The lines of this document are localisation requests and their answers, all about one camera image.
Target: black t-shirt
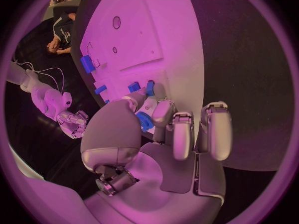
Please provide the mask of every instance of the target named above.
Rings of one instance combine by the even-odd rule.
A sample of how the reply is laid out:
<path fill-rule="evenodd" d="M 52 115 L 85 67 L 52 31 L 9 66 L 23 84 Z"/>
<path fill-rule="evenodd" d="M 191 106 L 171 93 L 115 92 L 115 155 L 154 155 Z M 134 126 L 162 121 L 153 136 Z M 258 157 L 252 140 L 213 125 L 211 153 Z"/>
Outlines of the black t-shirt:
<path fill-rule="evenodd" d="M 62 13 L 61 17 L 54 23 L 54 36 L 60 39 L 60 46 L 63 49 L 71 46 L 71 31 L 73 27 L 73 20 L 69 18 L 67 13 Z"/>

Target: black background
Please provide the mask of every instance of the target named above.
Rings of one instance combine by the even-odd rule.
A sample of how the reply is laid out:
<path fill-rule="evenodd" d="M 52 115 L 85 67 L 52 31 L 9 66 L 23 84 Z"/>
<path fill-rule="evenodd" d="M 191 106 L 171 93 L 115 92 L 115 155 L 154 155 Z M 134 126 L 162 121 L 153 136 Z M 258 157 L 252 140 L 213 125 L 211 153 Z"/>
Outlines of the black background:
<path fill-rule="evenodd" d="M 298 0 L 273 0 L 279 4 L 286 22 L 291 24 L 292 27 L 299 27 L 298 20 Z M 12 18 L 14 11 L 19 6 L 22 0 L 0 0 L 1 23 L 0 29 L 3 30 L 6 22 Z M 294 41 L 298 38 L 298 29 L 293 33 Z M 15 199 L 13 193 L 10 191 L 4 177 L 0 177 L 1 184 L 1 202 L 2 202 L 2 216 L 3 223 L 14 223 L 21 221 L 22 223 L 35 223 L 26 211 L 21 207 Z M 276 207 L 273 213 L 263 221 L 263 223 L 281 223 L 296 220 L 297 217 L 297 201 L 299 199 L 298 193 L 299 179 L 296 177 L 291 188 L 281 203 Z"/>

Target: person's arm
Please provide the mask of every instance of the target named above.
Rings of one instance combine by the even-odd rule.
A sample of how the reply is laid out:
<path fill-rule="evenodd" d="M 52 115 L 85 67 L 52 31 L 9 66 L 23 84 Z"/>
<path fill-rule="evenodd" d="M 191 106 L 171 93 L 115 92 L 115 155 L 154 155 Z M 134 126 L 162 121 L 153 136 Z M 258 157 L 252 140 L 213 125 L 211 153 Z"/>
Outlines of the person's arm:
<path fill-rule="evenodd" d="M 70 13 L 68 15 L 69 15 L 70 19 L 72 19 L 73 21 L 75 20 L 75 18 L 76 18 L 76 14 L 75 13 Z"/>
<path fill-rule="evenodd" d="M 64 50 L 62 48 L 59 48 L 57 50 L 57 55 L 64 54 L 64 53 L 71 53 L 71 48 L 69 47 L 69 48 L 66 48 Z"/>

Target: blue block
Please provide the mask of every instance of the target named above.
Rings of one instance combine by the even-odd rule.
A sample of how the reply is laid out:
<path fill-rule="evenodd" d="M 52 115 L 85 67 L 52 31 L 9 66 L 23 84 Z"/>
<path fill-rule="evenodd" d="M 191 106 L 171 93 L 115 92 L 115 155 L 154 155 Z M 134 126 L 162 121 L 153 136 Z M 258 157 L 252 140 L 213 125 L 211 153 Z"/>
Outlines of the blue block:
<path fill-rule="evenodd" d="M 92 71 L 94 71 L 96 69 L 94 67 L 94 65 L 92 64 L 92 61 L 88 55 L 81 57 L 80 60 L 81 60 L 82 65 L 84 66 L 84 69 L 87 74 L 91 73 Z"/>
<path fill-rule="evenodd" d="M 106 89 L 107 89 L 107 87 L 106 87 L 105 85 L 103 85 L 103 86 L 97 88 L 97 89 L 95 90 L 95 93 L 98 95 L 100 92 L 102 92 L 102 91 L 104 91 L 104 90 L 106 90 Z"/>
<path fill-rule="evenodd" d="M 132 93 L 132 92 L 134 92 L 134 91 L 138 91 L 138 90 L 140 90 L 140 85 L 139 85 L 138 82 L 134 82 L 134 83 L 130 84 L 130 85 L 128 86 L 128 88 L 129 88 L 130 92 Z"/>
<path fill-rule="evenodd" d="M 153 86 L 154 86 L 154 82 L 149 81 L 148 85 L 147 85 L 147 94 L 148 94 L 148 96 L 154 96 Z"/>

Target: person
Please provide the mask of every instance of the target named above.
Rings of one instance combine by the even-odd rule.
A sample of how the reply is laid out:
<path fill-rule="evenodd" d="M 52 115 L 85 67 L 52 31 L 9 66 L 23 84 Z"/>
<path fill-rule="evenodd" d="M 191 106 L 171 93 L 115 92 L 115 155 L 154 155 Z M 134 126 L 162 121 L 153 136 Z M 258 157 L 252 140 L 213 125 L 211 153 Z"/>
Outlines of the person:
<path fill-rule="evenodd" d="M 71 32 L 75 13 L 62 13 L 53 25 L 53 40 L 47 45 L 47 55 L 55 56 L 71 52 Z"/>

